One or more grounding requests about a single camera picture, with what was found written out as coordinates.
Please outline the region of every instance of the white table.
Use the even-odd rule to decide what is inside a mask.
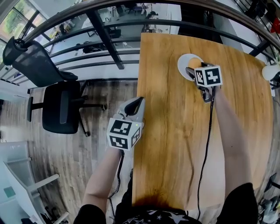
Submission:
[[[32,195],[32,191],[35,191],[36,189],[50,183],[51,181],[58,179],[59,175],[55,174],[51,177],[48,177],[47,179],[44,179],[38,183],[35,183],[30,186],[26,186],[12,171],[9,164],[11,163],[20,163],[20,162],[29,162],[31,158],[23,159],[23,160],[17,160],[17,161],[10,161],[10,162],[3,162],[4,168],[7,174],[7,178],[11,184],[11,187],[13,188],[15,192],[15,197],[20,205],[20,207],[26,212],[26,214],[30,217],[30,220],[32,222],[36,222],[37,224],[46,224],[41,217],[40,213],[35,207],[34,197],[37,197],[38,194]],[[69,215],[68,212],[63,214],[54,224],[58,224],[62,222],[67,216]]]

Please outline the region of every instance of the white disc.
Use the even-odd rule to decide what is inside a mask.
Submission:
[[[193,79],[189,76],[189,74],[186,72],[186,67],[189,66],[189,61],[192,59],[192,58],[198,58],[201,62],[203,62],[203,60],[198,57],[197,55],[195,54],[183,54],[179,59],[178,59],[178,63],[177,63],[177,66],[178,66],[178,70],[179,72],[181,73],[181,75],[183,77],[185,77],[187,80],[190,80],[192,81]]]

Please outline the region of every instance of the metal railing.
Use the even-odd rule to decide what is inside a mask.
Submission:
[[[189,6],[196,6],[204,9],[205,11],[211,11],[212,13],[221,15],[223,17],[226,17],[228,19],[234,20],[237,23],[240,23],[241,25],[249,28],[250,30],[254,31],[257,35],[259,35],[262,38],[262,41],[259,45],[254,45],[250,43],[249,41],[242,39],[240,37],[237,37],[231,33],[224,32],[221,30],[218,30],[213,27],[209,27],[206,25],[196,24],[192,22],[186,22],[186,21],[175,21],[175,20],[165,20],[165,19],[157,19],[157,20],[149,20],[149,19],[132,19],[132,20],[119,20],[115,22],[108,22],[104,24],[102,22],[102,19],[98,13],[99,9],[116,6],[116,5],[122,5],[125,3],[165,3],[165,4],[186,4]],[[80,44],[77,46],[73,46],[67,49],[63,49],[61,51],[58,51],[56,53],[53,53],[50,55],[50,57],[59,56],[65,53],[69,53],[72,51],[77,51],[79,49],[83,49],[85,47],[94,46],[96,44],[104,44],[107,52],[98,52],[95,54],[89,54],[89,55],[82,55],[73,57],[67,60],[62,60],[59,62],[56,62],[55,65],[61,65],[69,62],[84,60],[84,59],[90,59],[90,58],[97,58],[97,57],[103,57],[103,56],[111,56],[113,61],[104,61],[104,62],[98,62],[98,63],[88,63],[88,64],[81,64],[76,66],[70,66],[67,68],[63,68],[60,70],[66,71],[66,70],[72,70],[72,69],[78,69],[78,68],[84,68],[84,67],[93,67],[93,66],[100,66],[100,65],[109,65],[109,64],[116,64],[119,69],[124,69],[124,64],[132,64],[132,63],[139,63],[138,60],[121,60],[120,55],[129,55],[129,54],[139,54],[139,50],[123,50],[118,51],[114,44],[116,43],[122,43],[122,42],[139,42],[140,37],[128,37],[128,38],[111,38],[108,33],[108,28],[114,28],[119,26],[131,26],[131,25],[168,25],[168,26],[178,26],[178,27],[185,27],[190,30],[203,30],[207,31],[209,33],[218,34],[220,36],[232,39],[234,41],[237,41],[241,44],[244,44],[246,46],[249,46],[252,48],[252,51],[250,52],[251,55],[257,56],[260,53],[265,55],[268,59],[273,60],[275,57],[274,55],[269,54],[265,51],[265,49],[268,46],[274,46],[277,50],[280,50],[280,43],[279,41],[274,38],[267,30],[265,30],[260,24],[258,24],[253,19],[247,17],[246,15],[238,12],[237,10],[234,10],[224,4],[221,4],[219,2],[216,2],[215,0],[145,0],[145,1],[139,1],[139,0],[95,0],[95,1],[86,1],[79,4],[76,4],[56,15],[51,17],[50,19],[43,22],[41,25],[36,27],[32,32],[30,32],[27,36],[23,37],[23,41],[28,42],[39,35],[45,33],[49,29],[69,20],[74,17],[77,17],[79,15],[86,14],[89,18],[90,22],[92,23],[92,26],[86,27],[77,31],[69,32],[61,37],[58,37],[49,43],[45,44],[44,47],[49,47],[51,45],[54,45],[60,41],[66,40],[68,38],[94,31],[96,32],[99,37],[100,41],[96,42],[89,42]]]

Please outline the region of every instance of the black shirt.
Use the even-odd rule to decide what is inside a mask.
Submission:
[[[233,190],[226,198],[217,224],[257,224],[258,206],[251,183]],[[81,207],[74,224],[106,224],[105,214],[94,205]],[[115,214],[116,224],[200,224],[183,210],[161,210],[152,207],[129,207],[120,203]]]

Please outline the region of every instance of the human arm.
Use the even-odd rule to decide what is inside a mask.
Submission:
[[[115,148],[107,149],[104,158],[87,183],[82,202],[83,205],[95,205],[106,213],[107,198],[114,181],[120,158],[120,150]]]
[[[238,117],[219,87],[214,105],[224,150],[226,198],[237,187],[252,182],[249,152]]]

